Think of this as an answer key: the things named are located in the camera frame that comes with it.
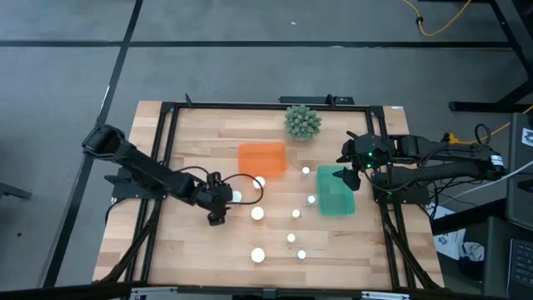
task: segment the desk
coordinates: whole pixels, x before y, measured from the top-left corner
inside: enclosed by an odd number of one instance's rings
[[[133,121],[129,139],[147,154],[152,148],[160,106],[160,102],[139,102]],[[384,111],[390,134],[408,133],[402,108],[384,107]],[[267,179],[265,196],[258,204],[265,209],[260,222],[250,217],[253,206],[237,206],[228,212],[226,224],[210,227],[207,211],[166,199],[157,230],[150,284],[391,289],[379,207],[364,177],[361,189],[355,193],[355,214],[323,217],[317,207],[306,206],[307,195],[316,193],[317,167],[335,165],[341,145],[348,139],[346,130],[366,133],[364,113],[319,112],[321,133],[310,142],[295,142],[286,137],[284,114],[279,110],[179,110],[171,169],[199,165],[210,172],[221,172],[224,178],[238,173],[240,144],[282,142],[286,144],[287,170],[284,178]],[[374,126],[379,132],[377,122]],[[311,175],[305,179],[300,175],[303,166],[311,169]],[[205,176],[196,170],[191,173]],[[243,201],[257,197],[250,179],[234,178],[231,185],[242,192]],[[130,245],[138,207],[138,200],[129,200],[110,213],[95,280],[107,275]],[[290,218],[295,208],[302,211],[302,218]],[[404,205],[403,212],[412,252],[432,279],[443,285],[427,216],[415,205]],[[293,246],[286,244],[288,233],[296,234]],[[252,249],[257,247],[266,252],[266,259],[260,264],[250,259]],[[305,260],[296,258],[297,249],[306,250]],[[143,250],[138,257],[134,279],[139,278]],[[396,262],[405,286],[398,251]]]

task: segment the green tray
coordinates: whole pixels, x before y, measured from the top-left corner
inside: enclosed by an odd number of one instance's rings
[[[353,192],[342,179],[334,177],[339,166],[320,166],[316,170],[316,193],[318,208],[324,216],[347,216],[356,212]]]

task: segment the yellow cable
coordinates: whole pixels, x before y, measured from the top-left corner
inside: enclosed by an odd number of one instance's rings
[[[533,109],[533,105],[531,105],[529,108],[527,108],[522,114],[527,114],[531,109]],[[491,136],[493,136],[493,135],[499,133],[500,131],[504,130],[509,125],[511,125],[511,122],[508,122],[508,123],[504,124],[503,126],[499,127],[498,129],[496,129],[495,131],[491,132]],[[482,137],[482,138],[480,138],[480,140],[481,141],[485,141],[486,137]],[[463,141],[459,140],[459,138],[455,137],[455,135],[453,133],[450,133],[450,143],[451,144],[460,144],[460,145],[471,145],[473,143],[477,143],[477,141],[463,142]]]
[[[415,13],[416,13],[416,17],[420,17],[420,13],[418,12],[418,9],[416,9],[416,7],[409,1],[407,0],[402,0],[404,3],[406,3],[407,5],[409,5],[410,7],[412,7],[414,10],[415,10]],[[463,6],[463,8],[461,8],[461,10],[441,29],[433,32],[433,33],[426,33],[424,31],[424,28],[422,27],[422,21],[418,21],[418,28],[420,29],[420,32],[427,36],[427,37],[433,37],[439,33],[442,33],[443,31],[445,31],[464,11],[465,9],[468,7],[468,5],[472,2],[472,0],[468,0],[465,5]]]

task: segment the concrete floor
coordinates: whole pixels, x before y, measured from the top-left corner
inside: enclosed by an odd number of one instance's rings
[[[134,0],[4,0],[0,39],[122,40],[133,5]],[[415,5],[428,32],[461,7]],[[507,2],[501,8],[529,44],[514,8]],[[401,0],[145,0],[133,40],[505,39],[484,4],[472,4],[434,38],[422,37],[414,19]],[[0,202],[0,290],[39,284],[82,159],[81,141],[94,124],[117,54],[114,47],[0,47],[0,182],[33,192],[29,202],[11,197]],[[516,55],[507,51],[132,48],[107,122],[128,134],[138,101],[182,101],[184,93],[193,101],[261,103],[282,95],[331,93],[353,96],[360,104],[403,106],[413,134],[440,139],[453,132],[472,139],[477,123],[494,129],[510,116],[452,113],[447,103],[495,101],[525,79]],[[492,141],[507,159],[508,132]],[[95,163],[58,285],[91,281],[112,190],[103,176],[116,170]],[[494,185],[469,200],[486,203],[504,194],[505,184]],[[448,204],[456,211],[468,208]]]

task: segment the black desk leg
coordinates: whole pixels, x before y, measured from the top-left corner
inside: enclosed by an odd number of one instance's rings
[[[468,225],[484,222],[490,216],[505,218],[505,214],[506,199],[502,198],[479,207],[474,207],[433,220],[431,231],[434,236],[449,233],[451,231],[465,228]]]
[[[0,198],[2,196],[14,196],[21,199],[29,199],[32,194],[30,192],[23,191],[20,188],[12,187],[5,183],[0,183]]]
[[[528,80],[498,102],[450,102],[448,106],[452,112],[522,113],[531,105],[515,103],[530,93],[533,93],[533,82]]]

